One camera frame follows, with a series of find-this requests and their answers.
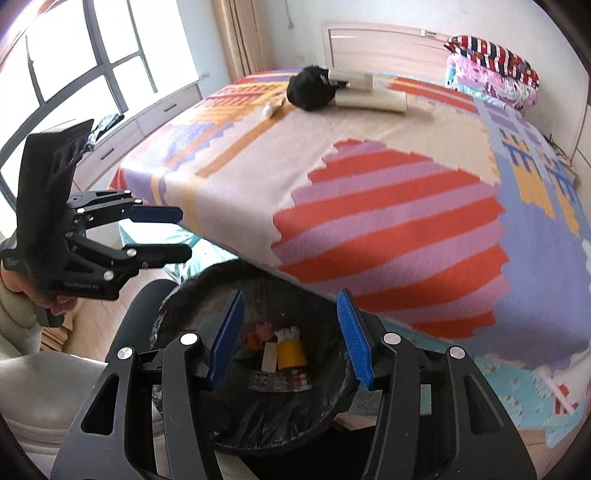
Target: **headboard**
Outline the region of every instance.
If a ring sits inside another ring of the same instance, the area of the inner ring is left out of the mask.
[[[443,82],[448,35],[371,23],[322,24],[327,67]]]

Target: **stack of blankets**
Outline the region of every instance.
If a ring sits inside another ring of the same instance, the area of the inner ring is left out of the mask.
[[[469,35],[452,37],[444,46],[452,52],[446,87],[502,108],[520,111],[536,104],[540,78],[519,55]]]

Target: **metal screw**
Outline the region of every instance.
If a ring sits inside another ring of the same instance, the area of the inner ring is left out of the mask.
[[[461,360],[462,358],[464,358],[466,356],[466,352],[464,351],[464,349],[461,347],[458,347],[458,346],[451,347],[449,350],[449,354],[453,358],[457,358],[458,360]]]
[[[386,342],[389,345],[398,345],[401,341],[402,339],[400,338],[400,335],[397,333],[390,332],[384,335],[384,342]]]
[[[127,360],[133,354],[134,349],[132,349],[130,346],[124,346],[121,350],[117,352],[117,358],[120,360]]]
[[[199,340],[199,337],[195,334],[195,333],[185,333],[182,337],[181,337],[181,343],[183,345],[192,345],[194,344],[197,340]]]

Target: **blue fingertip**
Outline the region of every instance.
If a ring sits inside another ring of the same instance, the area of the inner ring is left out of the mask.
[[[336,296],[336,314],[339,318],[340,329],[345,337],[355,376],[369,390],[375,380],[371,369],[371,351],[361,331],[355,309],[344,290]]]
[[[244,295],[239,291],[223,320],[210,351],[209,371],[206,381],[214,390],[226,377],[245,315]]]

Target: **beige jacket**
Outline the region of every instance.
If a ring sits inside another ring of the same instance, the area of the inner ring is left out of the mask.
[[[49,477],[61,441],[106,364],[40,352],[35,306],[0,281],[0,412],[27,455]],[[153,409],[158,473],[170,477],[162,418]],[[226,480],[256,480],[236,458],[217,454]]]

